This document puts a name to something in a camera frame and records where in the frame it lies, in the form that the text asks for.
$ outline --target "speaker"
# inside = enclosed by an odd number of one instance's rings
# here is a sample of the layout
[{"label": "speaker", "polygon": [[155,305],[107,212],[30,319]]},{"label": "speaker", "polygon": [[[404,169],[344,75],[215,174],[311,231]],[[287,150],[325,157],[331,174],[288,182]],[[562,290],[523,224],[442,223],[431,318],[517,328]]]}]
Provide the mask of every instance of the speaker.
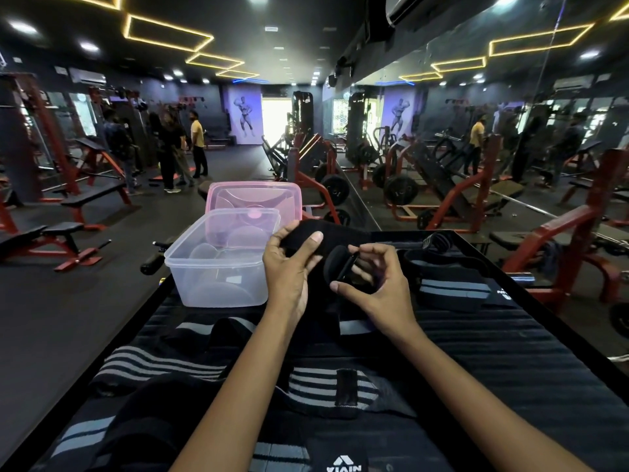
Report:
[{"label": "speaker", "polygon": [[387,41],[393,34],[387,19],[387,0],[366,0],[365,3],[365,42]]}]

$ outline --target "ceiling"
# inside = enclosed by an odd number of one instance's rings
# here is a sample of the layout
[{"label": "ceiling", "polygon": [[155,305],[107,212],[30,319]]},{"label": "ceiling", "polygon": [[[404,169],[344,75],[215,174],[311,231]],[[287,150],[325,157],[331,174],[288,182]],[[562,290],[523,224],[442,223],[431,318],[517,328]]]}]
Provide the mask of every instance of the ceiling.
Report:
[{"label": "ceiling", "polygon": [[[400,76],[415,73],[434,73],[434,63],[476,58],[465,63],[438,65],[441,71],[459,67],[477,67],[460,71],[441,72],[438,75],[406,77],[419,81],[422,78],[437,78],[422,81],[424,84],[439,82],[471,83],[475,75],[483,75],[486,82],[515,79],[536,84],[543,75],[550,76],[558,71],[565,76],[603,73],[612,65],[622,62],[626,53],[626,37],[629,35],[629,19],[610,21],[610,17],[628,0],[516,0],[508,6],[493,6],[474,16],[452,31],[446,32],[427,45],[415,47],[397,62],[373,73],[359,84],[382,85],[402,82]],[[493,43],[494,53],[544,48],[540,51],[514,53],[505,56],[488,56],[490,41],[514,38],[524,34],[553,31],[543,36],[512,39]],[[582,26],[583,28],[564,28]],[[566,45],[581,32],[586,31],[572,46],[546,49],[549,46]],[[598,51],[594,58],[582,59],[581,54]]]},{"label": "ceiling", "polygon": [[[118,0],[97,1],[113,5]],[[191,82],[202,78],[231,82],[258,74],[257,79],[272,84],[310,84],[313,73],[320,71],[322,84],[364,20],[363,0],[121,1],[118,10],[79,0],[2,0],[0,39],[19,37],[53,51],[97,57],[135,73],[162,77],[179,69]],[[127,26],[129,14],[132,17]],[[35,27],[38,34],[16,32],[10,25],[16,20]],[[267,32],[265,26],[278,31]],[[130,28],[130,39],[123,36],[125,28]],[[206,34],[214,39],[199,52],[227,59],[199,56],[194,61],[249,74],[227,71],[217,77],[224,70],[186,64],[185,60],[195,54],[192,51],[131,39],[194,49],[210,40]],[[100,51],[86,54],[79,46],[81,41],[93,43]]]}]

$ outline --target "printed logo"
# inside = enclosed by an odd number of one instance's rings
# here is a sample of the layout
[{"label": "printed logo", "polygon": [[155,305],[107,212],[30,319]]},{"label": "printed logo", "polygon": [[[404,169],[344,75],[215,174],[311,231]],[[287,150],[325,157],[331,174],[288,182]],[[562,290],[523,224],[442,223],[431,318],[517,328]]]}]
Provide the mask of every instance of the printed logo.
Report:
[{"label": "printed logo", "polygon": [[362,465],[354,465],[348,456],[339,456],[334,461],[334,466],[326,469],[328,472],[362,472]]},{"label": "printed logo", "polygon": [[498,293],[501,294],[502,296],[504,296],[506,300],[510,300],[511,299],[511,296],[509,296],[507,294],[507,292],[505,290],[503,290],[503,289],[499,289]]}]

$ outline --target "clear plastic container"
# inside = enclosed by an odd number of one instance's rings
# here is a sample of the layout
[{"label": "clear plastic container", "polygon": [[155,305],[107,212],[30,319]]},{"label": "clear plastic container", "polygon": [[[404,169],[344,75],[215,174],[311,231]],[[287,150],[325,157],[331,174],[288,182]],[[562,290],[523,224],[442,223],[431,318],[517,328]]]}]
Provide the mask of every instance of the clear plastic container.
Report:
[{"label": "clear plastic container", "polygon": [[164,253],[181,301],[194,308],[261,305],[269,292],[262,254],[279,228],[277,209],[213,210]]},{"label": "clear plastic container", "polygon": [[290,182],[216,182],[209,188],[205,212],[252,207],[278,209],[281,228],[301,220],[301,189]]}]

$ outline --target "doorway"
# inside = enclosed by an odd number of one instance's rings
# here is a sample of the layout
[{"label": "doorway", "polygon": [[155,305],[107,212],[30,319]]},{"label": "doorway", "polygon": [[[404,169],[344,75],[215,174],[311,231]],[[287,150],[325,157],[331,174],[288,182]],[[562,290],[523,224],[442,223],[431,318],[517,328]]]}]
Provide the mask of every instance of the doorway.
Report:
[{"label": "doorway", "polygon": [[285,97],[262,98],[262,123],[264,138],[270,145],[279,141],[286,131],[286,115],[293,111],[293,102]]}]

